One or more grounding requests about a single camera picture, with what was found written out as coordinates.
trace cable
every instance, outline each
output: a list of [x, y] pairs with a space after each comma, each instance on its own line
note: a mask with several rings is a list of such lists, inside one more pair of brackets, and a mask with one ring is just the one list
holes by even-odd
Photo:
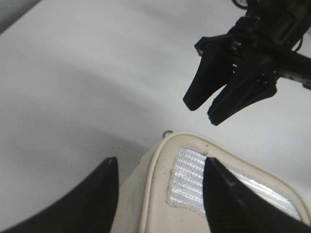
[[294, 50], [294, 52], [298, 52], [301, 49], [302, 44], [303, 44], [303, 36], [301, 37], [299, 44], [298, 44], [297, 48]]
[[238, 0], [232, 0], [233, 4], [239, 7], [242, 10], [248, 10], [247, 3], [246, 5], [242, 5], [241, 3], [238, 2]]

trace silver mesh fabric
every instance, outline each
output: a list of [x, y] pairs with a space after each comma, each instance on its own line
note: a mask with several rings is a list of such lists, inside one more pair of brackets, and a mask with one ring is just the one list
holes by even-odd
[[[206, 156], [204, 154], [200, 154], [192, 149], [183, 148], [180, 151], [177, 158], [173, 182], [170, 187], [172, 203], [189, 205], [204, 212], [203, 171], [205, 159]], [[298, 210], [287, 198], [255, 180], [231, 169], [229, 170], [242, 183], [265, 201], [289, 216], [301, 221]]]

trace black robotic claw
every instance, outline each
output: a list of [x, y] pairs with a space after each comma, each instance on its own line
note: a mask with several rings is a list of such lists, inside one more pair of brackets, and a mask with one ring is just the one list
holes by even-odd
[[203, 37], [202, 56], [184, 96], [198, 109], [225, 86], [208, 111], [218, 125], [244, 107], [272, 97], [280, 77], [311, 85], [311, 59], [292, 48], [311, 26], [311, 0], [249, 0], [248, 11], [226, 34]]

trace white table surface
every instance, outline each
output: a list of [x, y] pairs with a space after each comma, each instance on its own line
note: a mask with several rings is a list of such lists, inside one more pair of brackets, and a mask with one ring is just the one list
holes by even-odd
[[[229, 0], [43, 0], [0, 36], [0, 229], [50, 205], [104, 158], [121, 182], [162, 133], [192, 131], [271, 170], [311, 206], [311, 91], [275, 97], [219, 125], [182, 98], [201, 36], [244, 14]], [[311, 56], [311, 39], [301, 52]]]

